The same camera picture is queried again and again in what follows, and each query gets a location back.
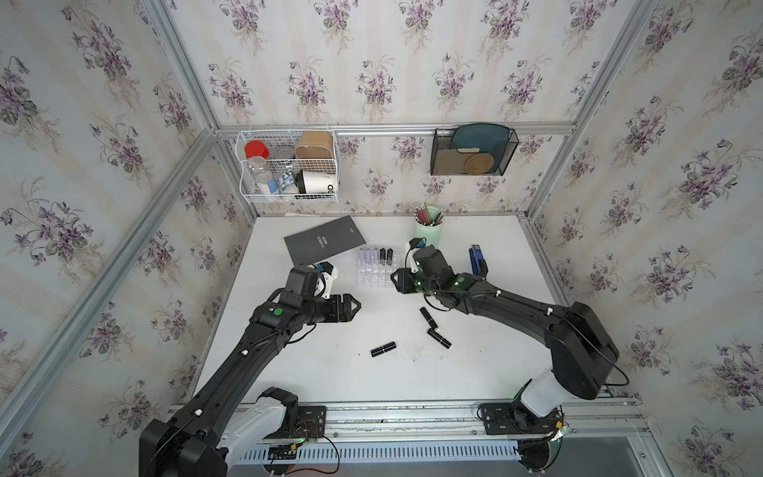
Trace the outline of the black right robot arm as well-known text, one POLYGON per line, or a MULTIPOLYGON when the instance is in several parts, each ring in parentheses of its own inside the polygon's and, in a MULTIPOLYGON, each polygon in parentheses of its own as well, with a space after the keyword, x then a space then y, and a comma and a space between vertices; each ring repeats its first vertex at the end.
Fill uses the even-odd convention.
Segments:
POLYGON ((548 417, 571 399, 593 401, 608 385, 619 351, 588 305, 544 303, 494 286, 483 276, 456 273, 434 246, 417 250, 412 263, 391 274, 398 292, 432 297, 444 311, 492 319, 550 351, 550 367, 515 397, 518 411, 536 419, 548 417))

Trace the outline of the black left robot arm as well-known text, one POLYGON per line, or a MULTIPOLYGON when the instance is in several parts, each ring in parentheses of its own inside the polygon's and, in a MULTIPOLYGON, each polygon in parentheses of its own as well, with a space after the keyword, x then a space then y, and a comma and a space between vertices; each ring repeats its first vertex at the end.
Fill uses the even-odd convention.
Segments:
POLYGON ((141 476, 225 476, 242 453, 292 419, 298 399, 287 391, 266 391, 259 413, 237 423, 234 413, 267 365, 306 325, 346 323, 361 303, 334 294, 337 268, 329 262, 294 266, 286 284, 256 306, 244 334, 218 370, 168 421, 153 419, 139 439, 141 476))

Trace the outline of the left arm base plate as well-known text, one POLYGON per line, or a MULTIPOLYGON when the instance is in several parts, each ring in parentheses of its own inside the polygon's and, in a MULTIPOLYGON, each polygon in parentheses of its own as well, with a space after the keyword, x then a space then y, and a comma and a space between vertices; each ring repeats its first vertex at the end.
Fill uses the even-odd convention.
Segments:
POLYGON ((298 405, 288 409, 281 427, 265 439, 318 439, 325 434, 327 407, 323 405, 298 405))

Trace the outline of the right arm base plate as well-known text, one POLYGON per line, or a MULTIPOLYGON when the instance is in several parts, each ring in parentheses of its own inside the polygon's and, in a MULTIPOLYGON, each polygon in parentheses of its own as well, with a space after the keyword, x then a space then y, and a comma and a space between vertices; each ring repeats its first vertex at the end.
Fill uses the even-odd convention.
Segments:
POLYGON ((486 435, 548 435, 564 425, 561 409, 537 417, 522 403, 481 403, 477 417, 482 421, 486 435))

